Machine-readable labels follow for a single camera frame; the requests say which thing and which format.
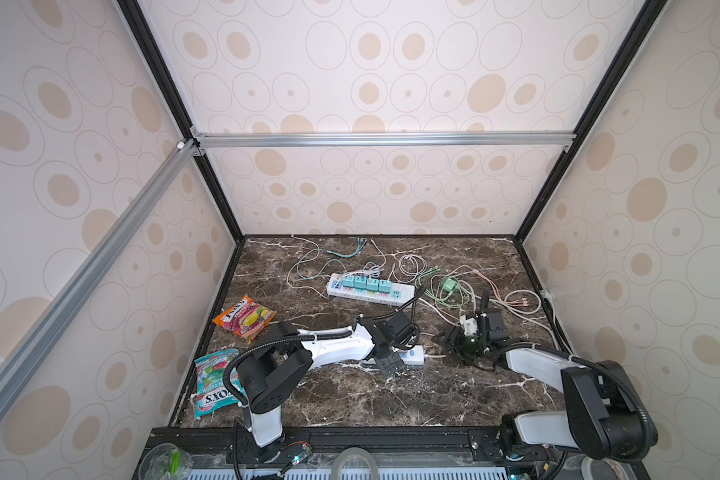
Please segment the light green charger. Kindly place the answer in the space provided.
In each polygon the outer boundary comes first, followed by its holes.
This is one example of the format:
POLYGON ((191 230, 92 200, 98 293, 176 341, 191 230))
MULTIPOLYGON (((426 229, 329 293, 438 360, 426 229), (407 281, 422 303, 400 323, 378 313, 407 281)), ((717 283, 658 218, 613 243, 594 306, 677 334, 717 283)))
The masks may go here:
POLYGON ((446 276, 442 280, 440 287, 442 292, 451 294, 458 287, 458 281, 453 277, 446 276))

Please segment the white blue power strip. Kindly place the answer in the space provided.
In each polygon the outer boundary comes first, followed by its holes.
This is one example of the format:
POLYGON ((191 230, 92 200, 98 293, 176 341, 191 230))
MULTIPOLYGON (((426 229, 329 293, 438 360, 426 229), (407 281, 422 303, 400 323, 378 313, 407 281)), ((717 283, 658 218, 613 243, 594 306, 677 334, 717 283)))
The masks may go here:
POLYGON ((426 358, 422 345, 416 345, 409 350, 399 350, 398 355, 406 366, 422 366, 426 358))

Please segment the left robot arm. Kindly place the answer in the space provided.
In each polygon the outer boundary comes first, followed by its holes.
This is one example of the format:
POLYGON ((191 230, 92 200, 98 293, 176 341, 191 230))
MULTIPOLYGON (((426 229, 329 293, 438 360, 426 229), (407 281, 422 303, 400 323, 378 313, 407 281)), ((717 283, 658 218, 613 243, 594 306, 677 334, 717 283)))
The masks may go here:
POLYGON ((242 408, 243 427, 255 445, 266 448, 282 442, 281 406, 308 372, 368 360, 387 377, 404 368, 400 353, 419 340, 415 311, 424 292, 420 287, 392 312, 360 314, 343 328, 310 331, 281 322, 267 338, 232 358, 222 374, 223 386, 242 408))

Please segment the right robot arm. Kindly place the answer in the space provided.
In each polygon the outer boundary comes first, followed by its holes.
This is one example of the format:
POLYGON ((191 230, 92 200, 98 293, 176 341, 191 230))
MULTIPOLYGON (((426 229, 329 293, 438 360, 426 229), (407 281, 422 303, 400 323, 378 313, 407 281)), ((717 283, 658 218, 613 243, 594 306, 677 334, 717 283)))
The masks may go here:
POLYGON ((499 310, 485 307, 435 336, 465 366, 486 360, 540 381, 564 396, 563 411, 502 418, 498 441, 511 457, 531 446, 561 447, 595 460, 639 462, 658 444, 658 429, 621 364, 510 338, 499 310))

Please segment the white multicolour power strip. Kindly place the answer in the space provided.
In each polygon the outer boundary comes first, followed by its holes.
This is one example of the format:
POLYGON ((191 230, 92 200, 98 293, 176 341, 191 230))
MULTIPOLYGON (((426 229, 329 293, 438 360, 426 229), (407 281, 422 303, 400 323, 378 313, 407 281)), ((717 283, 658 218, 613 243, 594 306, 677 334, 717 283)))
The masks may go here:
POLYGON ((326 284, 329 296, 399 307, 415 296, 412 285, 360 275, 334 273, 326 284))

